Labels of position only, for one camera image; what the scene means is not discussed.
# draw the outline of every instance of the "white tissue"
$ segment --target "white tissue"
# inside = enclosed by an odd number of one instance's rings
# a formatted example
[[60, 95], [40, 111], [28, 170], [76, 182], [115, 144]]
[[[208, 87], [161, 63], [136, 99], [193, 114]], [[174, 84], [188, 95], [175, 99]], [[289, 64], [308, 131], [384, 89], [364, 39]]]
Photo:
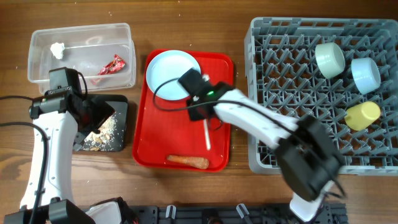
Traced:
[[62, 59], [63, 57], [63, 50], [65, 50], [65, 45], [59, 44], [59, 43], [55, 43], [51, 45], [50, 48], [52, 54], [54, 55], [55, 58], [57, 59]]

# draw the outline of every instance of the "gray dish rack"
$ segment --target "gray dish rack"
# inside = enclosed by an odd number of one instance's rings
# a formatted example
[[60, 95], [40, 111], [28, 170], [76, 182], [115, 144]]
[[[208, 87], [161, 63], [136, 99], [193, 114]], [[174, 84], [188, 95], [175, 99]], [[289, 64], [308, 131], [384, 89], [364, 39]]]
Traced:
[[[325, 79], [317, 67], [315, 46], [338, 44], [344, 72]], [[387, 19], [314, 19], [258, 17], [244, 39], [249, 98], [296, 118], [312, 115], [326, 127], [345, 156], [343, 174], [398, 175], [398, 22]], [[354, 58], [371, 57], [381, 86], [362, 95], [351, 73]], [[346, 109], [373, 101], [381, 117], [368, 129], [345, 125]], [[279, 174], [273, 154], [249, 134], [249, 165], [257, 174]]]

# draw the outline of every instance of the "orange carrot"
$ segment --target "orange carrot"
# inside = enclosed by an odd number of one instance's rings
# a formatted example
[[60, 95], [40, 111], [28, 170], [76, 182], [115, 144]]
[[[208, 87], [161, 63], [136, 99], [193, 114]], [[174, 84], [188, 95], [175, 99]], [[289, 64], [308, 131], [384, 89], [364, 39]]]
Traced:
[[167, 160], [196, 167], [198, 169], [207, 169], [207, 167], [209, 167], [209, 160], [202, 157], [169, 155], [167, 156]]

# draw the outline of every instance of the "wooden table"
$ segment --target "wooden table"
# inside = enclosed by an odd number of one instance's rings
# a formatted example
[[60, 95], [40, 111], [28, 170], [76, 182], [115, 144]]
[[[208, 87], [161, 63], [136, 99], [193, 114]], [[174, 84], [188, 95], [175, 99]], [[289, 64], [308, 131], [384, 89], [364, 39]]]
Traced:
[[[106, 93], [126, 95], [131, 102], [127, 144], [118, 153], [73, 154], [72, 187], [81, 207], [122, 196], [130, 205], [249, 205], [289, 202], [292, 191], [279, 175], [256, 175], [248, 166], [247, 134], [234, 128], [231, 159], [216, 174], [148, 169], [131, 156], [136, 105], [144, 63], [154, 49], [223, 52], [236, 66], [236, 87], [247, 92], [243, 39], [251, 19], [259, 16], [352, 17], [398, 19], [398, 4], [380, 1], [132, 1], [119, 3], [46, 3], [0, 0], [0, 96], [39, 96], [27, 80], [30, 37], [38, 29], [127, 22], [136, 46], [137, 83]], [[0, 123], [28, 121], [29, 102], [0, 102]], [[16, 212], [25, 192], [32, 159], [33, 134], [24, 127], [0, 129], [0, 222]], [[342, 175], [350, 223], [398, 223], [398, 178]]]

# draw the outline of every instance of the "cup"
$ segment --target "cup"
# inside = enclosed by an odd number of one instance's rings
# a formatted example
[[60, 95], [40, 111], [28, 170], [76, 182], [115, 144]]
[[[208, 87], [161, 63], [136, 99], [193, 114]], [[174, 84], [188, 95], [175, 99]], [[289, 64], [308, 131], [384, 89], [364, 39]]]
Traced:
[[349, 108], [344, 120], [351, 129], [360, 131], [379, 119], [380, 114], [380, 107], [371, 101], [367, 101]]
[[380, 73], [371, 58], [357, 58], [351, 62], [351, 71], [359, 92], [367, 94], [380, 86]]
[[344, 71], [346, 61], [340, 47], [335, 43], [318, 44], [315, 59], [325, 78], [333, 78]]

